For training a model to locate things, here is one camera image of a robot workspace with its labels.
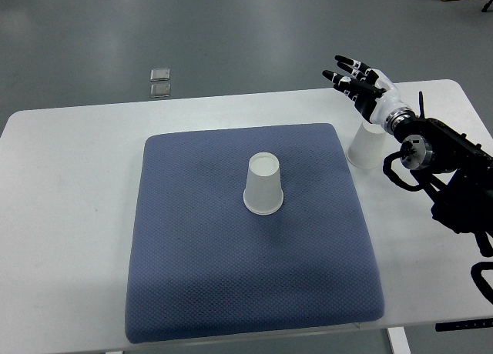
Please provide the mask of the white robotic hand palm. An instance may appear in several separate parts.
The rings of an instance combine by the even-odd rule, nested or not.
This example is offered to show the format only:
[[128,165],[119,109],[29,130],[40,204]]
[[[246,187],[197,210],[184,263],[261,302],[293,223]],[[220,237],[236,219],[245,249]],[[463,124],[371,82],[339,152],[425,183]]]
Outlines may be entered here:
[[397,119],[412,115],[411,108],[401,100],[395,84],[379,69],[370,69],[361,79],[375,88],[383,89],[380,98],[363,95],[357,97],[357,110],[371,124],[393,126]]

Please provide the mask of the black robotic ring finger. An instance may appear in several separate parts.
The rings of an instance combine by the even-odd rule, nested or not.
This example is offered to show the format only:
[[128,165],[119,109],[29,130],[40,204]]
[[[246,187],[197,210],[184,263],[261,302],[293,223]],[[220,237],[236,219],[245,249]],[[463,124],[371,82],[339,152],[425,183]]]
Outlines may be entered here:
[[338,62],[337,66],[345,72],[348,72],[352,78],[355,78],[358,81],[366,80],[365,68],[360,62],[353,62],[352,64]]

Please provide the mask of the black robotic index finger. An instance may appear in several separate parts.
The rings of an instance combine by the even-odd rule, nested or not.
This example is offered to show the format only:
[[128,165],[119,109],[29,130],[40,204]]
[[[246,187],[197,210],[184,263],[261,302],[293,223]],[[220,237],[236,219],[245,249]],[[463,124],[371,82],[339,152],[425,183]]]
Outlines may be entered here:
[[334,87],[338,86],[341,88],[346,88],[351,83],[350,77],[329,70],[323,70],[322,75],[327,80],[331,81]]

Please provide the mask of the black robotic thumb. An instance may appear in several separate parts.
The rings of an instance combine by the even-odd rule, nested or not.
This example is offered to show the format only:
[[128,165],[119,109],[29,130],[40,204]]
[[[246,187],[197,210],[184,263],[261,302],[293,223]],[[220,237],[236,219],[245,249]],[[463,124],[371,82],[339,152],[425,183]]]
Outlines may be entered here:
[[338,87],[345,95],[366,95],[373,99],[379,99],[385,93],[384,88],[377,88],[354,78],[344,76],[338,82]]

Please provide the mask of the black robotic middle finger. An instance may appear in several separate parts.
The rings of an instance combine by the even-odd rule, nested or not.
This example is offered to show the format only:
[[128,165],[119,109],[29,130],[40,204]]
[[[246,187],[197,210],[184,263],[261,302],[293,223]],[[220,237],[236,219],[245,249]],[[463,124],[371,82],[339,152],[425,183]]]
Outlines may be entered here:
[[[346,56],[343,56],[343,55],[335,55],[334,56],[334,59],[335,61],[338,63],[338,62],[344,62],[344,63],[347,63],[347,64],[352,64],[353,62],[360,62],[356,59],[353,59],[353,58],[348,58]],[[365,63],[363,62],[360,62],[362,64],[362,66],[365,68],[365,72],[366,74],[368,74],[372,68],[368,65],[366,65]]]

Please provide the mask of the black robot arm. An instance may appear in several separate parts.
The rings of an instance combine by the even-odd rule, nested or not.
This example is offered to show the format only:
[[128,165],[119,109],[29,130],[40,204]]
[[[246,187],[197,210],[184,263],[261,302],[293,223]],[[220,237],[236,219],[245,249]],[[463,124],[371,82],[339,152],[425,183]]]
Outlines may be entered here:
[[353,103],[363,119],[379,125],[401,145],[384,159],[384,174],[398,187],[425,191],[432,218],[457,234],[475,236],[480,253],[492,256],[492,157],[442,121],[414,112],[380,70],[342,55],[342,73],[323,76]]

